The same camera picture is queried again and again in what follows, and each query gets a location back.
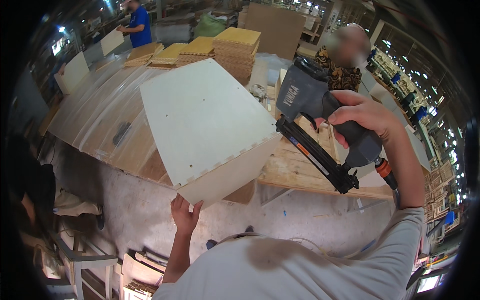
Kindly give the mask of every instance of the concrete floor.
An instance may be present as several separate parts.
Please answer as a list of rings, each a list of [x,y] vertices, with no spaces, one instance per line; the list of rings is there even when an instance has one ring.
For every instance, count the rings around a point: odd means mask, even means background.
[[[46,153],[43,163],[50,162],[54,154],[52,150]],[[174,190],[124,174],[59,139],[52,164],[67,191],[105,206],[102,231],[96,228],[93,216],[67,217],[74,228],[86,232],[98,246],[119,258],[129,249],[140,251],[144,247],[169,256],[176,231],[169,206],[176,195]],[[208,239],[221,240],[248,225],[274,238],[303,237],[331,256],[344,256],[377,238],[394,211],[389,201],[364,213],[346,214],[357,207],[356,199],[301,191],[260,207],[262,195],[279,190],[259,185],[248,205],[221,201],[203,210],[192,236],[191,261],[206,251]],[[363,205],[373,201],[362,199]],[[314,249],[307,242],[303,244]]]

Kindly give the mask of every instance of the white wooden panel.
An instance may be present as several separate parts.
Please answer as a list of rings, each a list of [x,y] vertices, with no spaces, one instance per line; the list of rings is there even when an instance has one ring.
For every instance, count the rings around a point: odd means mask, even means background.
[[[125,41],[123,33],[116,28],[110,31],[103,39],[100,40],[103,56],[109,54],[113,49],[120,46]]]
[[[53,77],[57,81],[60,90],[64,95],[73,93],[75,87],[88,74],[87,62],[85,61],[84,53],[80,51],[72,60],[65,66],[65,73],[63,75],[55,74]]]
[[[174,186],[192,182],[276,134],[268,111],[213,59],[161,74],[140,91]]]
[[[181,187],[179,194],[191,204],[203,200],[202,209],[209,207],[257,178],[281,138],[281,134],[275,134],[270,140]]]

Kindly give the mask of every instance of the sneaker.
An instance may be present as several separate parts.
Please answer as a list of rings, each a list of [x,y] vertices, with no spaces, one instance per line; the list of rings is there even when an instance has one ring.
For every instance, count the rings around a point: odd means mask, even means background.
[[[96,217],[96,225],[98,229],[102,230],[105,226],[105,209],[102,204],[98,204],[98,209],[101,211],[101,214],[95,216]]]
[[[216,240],[208,240],[207,241],[207,250],[210,250],[211,248],[213,248],[213,246],[217,245],[218,242]]]

